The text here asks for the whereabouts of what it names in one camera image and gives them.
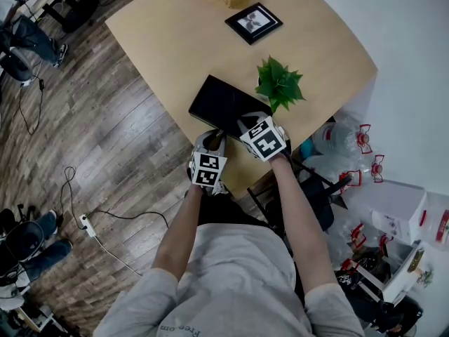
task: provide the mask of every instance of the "green potted plant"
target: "green potted plant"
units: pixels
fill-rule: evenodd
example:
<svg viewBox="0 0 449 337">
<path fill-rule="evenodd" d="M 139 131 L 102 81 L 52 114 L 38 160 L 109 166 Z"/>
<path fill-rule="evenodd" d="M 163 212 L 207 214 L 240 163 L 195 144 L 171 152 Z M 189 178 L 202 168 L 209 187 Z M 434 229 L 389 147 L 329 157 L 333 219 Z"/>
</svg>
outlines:
<svg viewBox="0 0 449 337">
<path fill-rule="evenodd" d="M 262 66 L 257 66 L 257 69 L 259 70 L 259 86 L 255 90 L 268 98 L 273 113 L 281 105 L 288 110 L 288 104 L 295 104 L 296 100 L 304 100 L 298 86 L 302 75 L 299 75 L 297 71 L 289 72 L 288 66 L 283 67 L 271 56 L 268 57 L 268 61 L 262 60 Z"/>
</svg>

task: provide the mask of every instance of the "person's right hand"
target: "person's right hand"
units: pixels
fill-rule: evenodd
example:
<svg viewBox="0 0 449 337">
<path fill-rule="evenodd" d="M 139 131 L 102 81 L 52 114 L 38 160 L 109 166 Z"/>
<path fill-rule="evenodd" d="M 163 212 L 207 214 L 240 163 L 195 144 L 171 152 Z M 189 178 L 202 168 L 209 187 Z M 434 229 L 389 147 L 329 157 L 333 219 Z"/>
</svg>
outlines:
<svg viewBox="0 0 449 337">
<path fill-rule="evenodd" d="M 285 154 L 279 152 L 275 154 L 270 160 L 268 160 L 269 164 L 272 166 L 272 169 L 275 170 L 280 166 L 286 165 L 290 167 L 290 162 L 288 161 Z"/>
</svg>

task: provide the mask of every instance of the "black shoe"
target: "black shoe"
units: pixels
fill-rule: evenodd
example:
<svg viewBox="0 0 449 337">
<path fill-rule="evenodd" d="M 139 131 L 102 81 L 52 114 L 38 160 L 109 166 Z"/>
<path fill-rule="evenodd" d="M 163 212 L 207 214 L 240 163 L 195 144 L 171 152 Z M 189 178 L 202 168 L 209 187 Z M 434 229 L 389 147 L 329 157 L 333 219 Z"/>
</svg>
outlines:
<svg viewBox="0 0 449 337">
<path fill-rule="evenodd" d="M 62 61 L 64 60 L 65 54 L 67 53 L 67 51 L 69 50 L 69 44 L 63 44 L 61 45 L 60 49 L 59 49 L 59 58 L 58 61 L 56 61 L 53 64 L 53 67 L 55 69 L 59 68 L 59 66 L 61 66 Z"/>
</svg>

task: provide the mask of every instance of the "wooden floor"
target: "wooden floor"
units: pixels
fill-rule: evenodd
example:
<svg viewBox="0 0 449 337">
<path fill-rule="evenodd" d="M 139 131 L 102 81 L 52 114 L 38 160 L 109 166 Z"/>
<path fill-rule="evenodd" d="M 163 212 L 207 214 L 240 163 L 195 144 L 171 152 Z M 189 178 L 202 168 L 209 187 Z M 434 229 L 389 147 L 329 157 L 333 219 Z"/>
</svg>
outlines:
<svg viewBox="0 0 449 337">
<path fill-rule="evenodd" d="M 189 180 L 185 173 L 192 145 L 164 110 L 119 44 L 105 20 L 132 0 L 101 6 L 75 33 L 64 34 L 50 17 L 39 26 L 70 45 L 59 70 L 44 63 L 41 123 L 29 136 L 18 113 L 19 83 L 6 77 L 0 105 L 0 207 L 33 204 L 40 212 L 60 212 L 64 169 L 76 167 L 72 181 L 78 217 L 96 208 L 122 216 L 153 210 L 171 220 Z M 66 6 L 56 6 L 60 10 Z M 30 55 L 33 63 L 40 59 Z M 28 121 L 36 121 L 37 81 L 23 90 Z M 108 256 L 94 239 L 80 231 L 69 212 L 69 191 L 63 196 L 65 220 L 59 235 L 74 243 L 64 261 L 32 284 L 39 303 L 49 305 L 82 333 L 91 335 L 118 293 L 136 277 Z M 248 199 L 246 210 L 253 208 Z M 149 269 L 166 231 L 157 216 L 117 220 L 95 214 L 100 241 L 139 273 Z"/>
</svg>

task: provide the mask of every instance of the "electrical outlet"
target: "electrical outlet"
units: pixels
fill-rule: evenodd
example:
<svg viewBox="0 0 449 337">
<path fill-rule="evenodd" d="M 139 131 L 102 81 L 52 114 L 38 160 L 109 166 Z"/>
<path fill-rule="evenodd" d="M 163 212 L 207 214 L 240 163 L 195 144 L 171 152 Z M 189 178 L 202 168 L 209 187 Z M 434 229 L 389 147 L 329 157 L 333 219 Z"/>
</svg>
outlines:
<svg viewBox="0 0 449 337">
<path fill-rule="evenodd" d="M 81 217 L 79 219 L 81 220 L 81 223 L 83 224 L 83 226 L 86 226 L 86 231 L 87 231 L 88 235 L 91 237 L 95 237 L 97 235 L 97 233 L 95 232 L 88 217 L 83 214 L 83 215 L 81 215 Z"/>
</svg>

